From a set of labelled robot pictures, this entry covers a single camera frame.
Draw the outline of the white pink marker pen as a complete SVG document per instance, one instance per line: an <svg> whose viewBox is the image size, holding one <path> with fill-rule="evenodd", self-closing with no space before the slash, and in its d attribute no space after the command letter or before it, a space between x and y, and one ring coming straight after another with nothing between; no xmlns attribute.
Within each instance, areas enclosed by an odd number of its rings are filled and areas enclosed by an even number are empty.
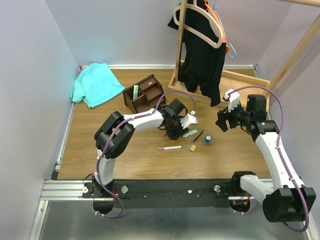
<svg viewBox="0 0 320 240"><path fill-rule="evenodd" d="M181 145L168 146L168 147L159 147L159 148L158 148L158 151L177 150L177 149L181 149L181 148L182 148Z"/></svg>

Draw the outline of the pale mint highlighter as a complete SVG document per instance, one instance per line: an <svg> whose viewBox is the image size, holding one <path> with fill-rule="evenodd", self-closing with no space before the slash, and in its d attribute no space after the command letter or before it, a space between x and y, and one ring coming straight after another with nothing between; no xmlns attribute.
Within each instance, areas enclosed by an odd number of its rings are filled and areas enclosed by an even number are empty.
<svg viewBox="0 0 320 240"><path fill-rule="evenodd" d="M135 100L138 97L139 94L139 86L134 85L133 86L133 93L132 93L132 99Z"/></svg>

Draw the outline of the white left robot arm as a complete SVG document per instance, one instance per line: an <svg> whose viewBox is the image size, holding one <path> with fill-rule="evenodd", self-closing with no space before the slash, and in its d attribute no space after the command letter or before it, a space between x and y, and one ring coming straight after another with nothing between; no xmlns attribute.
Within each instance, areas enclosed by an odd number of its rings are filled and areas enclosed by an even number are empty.
<svg viewBox="0 0 320 240"><path fill-rule="evenodd" d="M110 194L116 159L125 151L135 133L157 128L165 131L170 140L177 140L188 132L194 116L195 111L188 113L177 98L168 105L137 114L113 112L94 135L98 156L93 191L101 198Z"/></svg>

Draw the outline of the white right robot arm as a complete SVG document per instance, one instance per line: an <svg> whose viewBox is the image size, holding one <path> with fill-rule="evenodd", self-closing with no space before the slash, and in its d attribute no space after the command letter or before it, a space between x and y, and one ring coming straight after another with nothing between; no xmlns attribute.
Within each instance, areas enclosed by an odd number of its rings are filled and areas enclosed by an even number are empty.
<svg viewBox="0 0 320 240"><path fill-rule="evenodd" d="M236 171L230 191L241 196L250 194L262 206L266 219L271 222L309 223L309 213L316 200L312 187L306 187L295 172L281 140L281 129L274 120L267 119L267 99L264 95L250 94L246 109L240 94L228 90L223 99L228 106L217 113L216 125L223 132L239 126L245 130L261 151L272 179L269 187L251 171Z"/></svg>

